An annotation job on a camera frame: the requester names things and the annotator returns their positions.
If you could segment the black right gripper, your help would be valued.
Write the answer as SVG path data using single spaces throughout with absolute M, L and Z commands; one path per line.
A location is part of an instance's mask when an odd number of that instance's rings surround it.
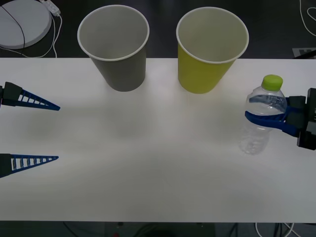
M 316 89 L 308 90 L 307 102 L 305 96 L 283 97 L 277 95 L 251 95 L 248 98 L 250 111 L 287 111 L 301 110 L 304 113 L 287 112 L 272 116 L 258 116 L 248 111 L 245 117 L 258 126 L 275 128 L 293 137 L 299 137 L 298 147 L 316 149 Z

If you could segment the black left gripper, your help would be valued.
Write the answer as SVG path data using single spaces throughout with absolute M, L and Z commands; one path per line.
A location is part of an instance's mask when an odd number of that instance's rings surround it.
M 0 106 L 26 107 L 59 111 L 60 107 L 33 94 L 22 87 L 6 82 L 4 87 L 0 86 Z M 58 156 L 35 156 L 3 154 L 0 155 L 0 177 L 6 177 L 14 173 L 35 168 L 58 160 Z

